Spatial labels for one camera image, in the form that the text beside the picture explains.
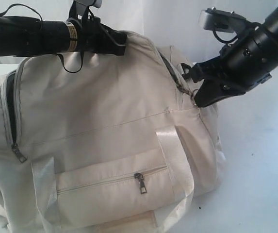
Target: wrinkled fabric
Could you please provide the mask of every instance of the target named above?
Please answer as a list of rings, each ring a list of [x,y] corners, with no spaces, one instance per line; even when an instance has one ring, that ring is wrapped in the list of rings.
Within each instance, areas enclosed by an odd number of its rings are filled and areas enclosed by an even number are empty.
[[[0,86],[0,205],[12,232],[96,233],[108,222],[177,201],[154,226],[166,232],[193,195],[219,185],[225,159],[217,106],[197,108],[178,90],[162,56],[179,85],[190,93],[197,89],[200,83],[183,79],[180,63],[191,63],[177,49],[157,49],[130,32],[125,56],[86,52],[77,74],[64,71],[54,55],[24,60],[14,100],[16,143],[25,163],[11,150],[6,82]],[[64,57],[67,69],[79,68],[78,53]],[[146,194],[140,194],[135,172],[146,175]],[[130,198],[121,198],[126,192]],[[114,200],[120,212],[110,214]]]

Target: cream duffel bag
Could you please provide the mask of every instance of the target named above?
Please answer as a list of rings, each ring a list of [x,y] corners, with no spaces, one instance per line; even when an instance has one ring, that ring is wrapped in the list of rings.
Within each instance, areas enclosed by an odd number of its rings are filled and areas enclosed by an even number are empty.
[[[76,70],[79,53],[66,53]],[[217,107],[197,108],[175,48],[26,59],[0,85],[0,209],[14,233],[162,233],[220,181]],[[154,210],[176,203],[164,221]]]

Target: white bag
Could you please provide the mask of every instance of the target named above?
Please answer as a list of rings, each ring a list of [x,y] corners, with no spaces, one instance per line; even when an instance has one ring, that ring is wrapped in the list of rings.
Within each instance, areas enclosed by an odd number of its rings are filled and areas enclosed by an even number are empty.
[[[197,108],[174,47],[22,62],[0,86],[0,205],[12,232],[166,232],[220,182],[217,107]],[[80,56],[66,53],[67,69]],[[153,210],[178,202],[163,222]]]

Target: zipper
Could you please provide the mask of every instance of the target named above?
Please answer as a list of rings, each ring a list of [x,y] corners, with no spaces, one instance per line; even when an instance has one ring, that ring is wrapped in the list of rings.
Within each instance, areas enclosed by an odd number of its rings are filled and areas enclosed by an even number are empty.
[[[16,72],[10,73],[3,87],[3,97],[5,100],[6,107],[4,108],[4,117],[8,128],[8,139],[11,144],[11,149],[16,158],[24,163],[27,158],[21,153],[17,138],[18,138],[18,128],[17,128],[17,109],[16,109]]]
[[[128,180],[133,180],[133,179],[136,179],[139,181],[140,186],[138,188],[138,191],[140,191],[141,194],[146,194],[147,189],[146,189],[146,185],[145,185],[145,181],[144,181],[145,177],[154,175],[155,173],[161,172],[166,169],[167,169],[167,166],[162,165],[162,166],[154,168],[152,170],[143,170],[143,171],[136,172],[135,174],[131,173],[131,174],[127,174],[127,175],[120,176],[120,177],[104,179],[97,183],[81,185],[78,187],[73,187],[73,188],[64,189],[64,190],[58,190],[57,194],[61,195],[61,194],[67,193],[67,192],[77,191],[77,190],[84,189],[84,188],[91,188],[91,187],[96,187],[96,186],[100,186],[100,185],[106,185],[106,184],[117,183],[117,182],[121,182],[121,181],[128,181]]]

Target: zipper pull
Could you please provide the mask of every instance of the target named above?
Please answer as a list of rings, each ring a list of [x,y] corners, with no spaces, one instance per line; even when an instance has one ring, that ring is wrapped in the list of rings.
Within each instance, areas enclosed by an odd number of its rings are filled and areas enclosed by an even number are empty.
[[[12,145],[12,151],[21,163],[27,161],[27,158],[20,152],[17,143]]]
[[[145,187],[144,177],[141,173],[135,173],[134,178],[140,182],[140,193],[147,193],[147,188]]]

